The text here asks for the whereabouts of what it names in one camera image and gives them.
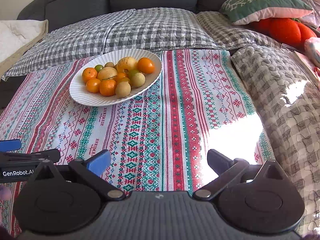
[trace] green lime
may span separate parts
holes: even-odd
[[[103,66],[102,65],[96,65],[94,67],[94,69],[99,73],[99,71],[103,69]]]
[[[137,73],[140,73],[138,69],[132,69],[128,72],[128,77],[131,79]]]

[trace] black circular disc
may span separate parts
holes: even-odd
[[[57,179],[27,184],[14,202],[13,212],[23,230],[63,234],[82,228],[100,210],[91,188]]]
[[[240,183],[225,189],[220,214],[232,225],[258,234],[279,234],[300,222],[304,203],[297,190],[282,180]]]

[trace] white oval plate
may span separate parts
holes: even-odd
[[[82,81],[82,72],[85,68],[95,67],[98,64],[105,65],[107,62],[117,62],[123,57],[134,57],[136,60],[141,59],[142,57],[147,57],[151,59],[155,65],[155,71],[152,74],[146,74],[145,83],[139,88],[133,88],[130,94],[125,98],[118,98],[116,95],[111,97],[105,97],[100,93],[90,93],[86,90],[85,84]],[[74,101],[85,106],[110,106],[118,103],[127,101],[135,96],[146,91],[151,87],[159,78],[162,71],[162,63],[160,58],[147,50],[143,49],[120,49],[115,50],[106,54],[103,54],[99,57],[96,57],[92,61],[85,64],[73,77],[70,83],[69,92]]]

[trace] orange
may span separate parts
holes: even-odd
[[[119,83],[119,81],[124,78],[124,77],[128,77],[128,74],[127,73],[123,73],[123,72],[120,72],[118,73],[118,75],[114,78],[114,80]]]
[[[151,74],[155,71],[155,65],[153,64],[152,60],[143,57],[139,59],[137,69],[142,73]]]
[[[128,82],[129,85],[131,85],[131,80],[128,77],[124,77],[124,78],[120,79],[118,83],[120,83],[120,82]]]
[[[82,72],[82,80],[86,84],[89,79],[96,78],[98,72],[93,67],[88,67]]]
[[[91,93],[98,93],[99,92],[99,85],[101,81],[97,78],[89,79],[86,83],[86,88]]]
[[[105,97],[113,96],[116,93],[117,82],[112,79],[102,80],[99,85],[100,94]]]

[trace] orange pumpkin plush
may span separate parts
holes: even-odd
[[[250,25],[280,43],[299,49],[303,49],[305,40],[317,37],[309,27],[290,18],[268,18],[252,22]]]

